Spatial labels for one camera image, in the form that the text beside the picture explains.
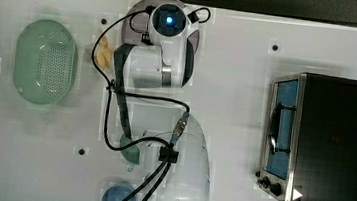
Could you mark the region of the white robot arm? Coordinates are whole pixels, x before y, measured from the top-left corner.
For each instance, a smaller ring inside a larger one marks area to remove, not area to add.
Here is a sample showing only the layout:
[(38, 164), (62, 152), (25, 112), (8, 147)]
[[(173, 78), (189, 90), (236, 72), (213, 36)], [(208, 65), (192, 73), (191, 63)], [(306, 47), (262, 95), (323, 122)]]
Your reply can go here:
[(142, 182), (119, 184), (102, 201), (208, 201), (202, 127), (190, 107), (154, 92), (184, 87), (194, 72), (202, 18), (179, 0), (141, 0), (122, 24), (109, 96), (118, 103), (122, 156)]

